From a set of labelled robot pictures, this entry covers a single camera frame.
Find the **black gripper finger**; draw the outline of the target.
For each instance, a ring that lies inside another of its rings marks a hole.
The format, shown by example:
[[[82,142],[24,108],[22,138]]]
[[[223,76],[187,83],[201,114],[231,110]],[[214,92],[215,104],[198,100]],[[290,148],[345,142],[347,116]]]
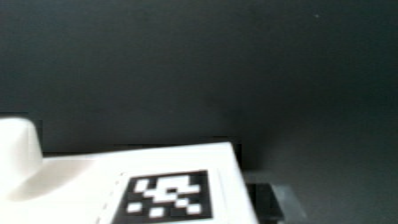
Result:
[[[306,210],[288,185],[247,184],[260,224],[310,224]]]

